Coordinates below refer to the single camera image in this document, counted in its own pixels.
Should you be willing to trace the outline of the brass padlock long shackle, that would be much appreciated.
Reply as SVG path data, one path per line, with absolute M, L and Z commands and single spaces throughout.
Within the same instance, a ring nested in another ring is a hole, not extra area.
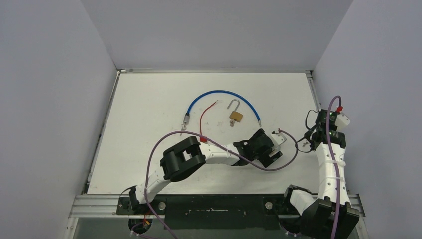
M 239 108 L 239 106 L 240 106 L 240 101 L 239 101 L 238 99 L 233 99 L 233 100 L 229 103 L 229 105 L 228 105 L 227 109 L 229 110 L 229 109 L 230 109 L 230 107 L 233 105 L 233 103 L 237 103 L 237 105 L 236 105 L 236 107 L 234 108 L 234 110 L 231 112 L 231 114 L 230 114 L 230 116 L 229 116 L 230 121 L 231 121 L 231 120 L 234 120 L 234 121 L 235 121 L 235 123 L 236 123 L 236 122 L 241 122 L 241 120 L 242 120 L 242 118 L 243 118 L 243 114 L 242 114 L 242 113 L 240 113 L 240 112 L 238 112 L 238 108 Z

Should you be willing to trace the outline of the red cable padlock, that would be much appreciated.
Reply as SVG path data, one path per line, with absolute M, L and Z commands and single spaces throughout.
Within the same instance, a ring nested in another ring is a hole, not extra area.
M 204 116 L 204 114 L 211 108 L 211 107 L 213 107 L 216 103 L 218 102 L 218 100 L 217 101 L 215 101 L 214 103 L 212 103 L 210 106 L 208 106 L 202 113 L 201 113 L 201 115 L 200 115 L 200 119 L 199 119 L 199 133 L 200 133 L 200 142 L 202 142 L 202 143 L 207 143 L 208 142 L 208 140 L 203 136 L 203 131 L 202 131 L 202 119 L 203 119 L 203 116 Z

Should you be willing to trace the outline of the blue lock keys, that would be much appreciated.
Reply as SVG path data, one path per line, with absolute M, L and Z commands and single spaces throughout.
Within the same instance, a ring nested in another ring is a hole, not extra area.
M 186 130 L 186 125 L 183 124 L 182 127 L 181 127 L 181 132 L 180 132 L 179 135 L 181 136 L 185 130 Z

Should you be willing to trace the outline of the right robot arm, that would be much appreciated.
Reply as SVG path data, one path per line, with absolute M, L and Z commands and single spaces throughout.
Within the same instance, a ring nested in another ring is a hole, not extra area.
M 339 131 L 349 123 L 342 107 L 330 112 L 320 110 L 315 125 L 305 133 L 310 150 L 318 158 L 318 195 L 315 198 L 310 190 L 295 185 L 286 189 L 281 200 L 282 209 L 297 215 L 294 219 L 280 220 L 287 234 L 314 239 L 346 239 L 358 223 L 359 211 L 352 207 L 346 188 L 345 135 Z

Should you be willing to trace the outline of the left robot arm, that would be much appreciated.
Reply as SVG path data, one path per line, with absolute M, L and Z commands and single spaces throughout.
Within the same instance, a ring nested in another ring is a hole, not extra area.
M 280 148 L 285 141 L 281 132 L 267 134 L 263 129 L 248 140 L 228 145 L 204 143 L 199 135 L 191 133 L 163 152 L 155 171 L 147 171 L 143 183 L 130 188 L 129 208 L 138 215 L 145 213 L 148 203 L 167 185 L 187 179 L 205 164 L 245 166 L 252 163 L 267 169 L 283 155 Z

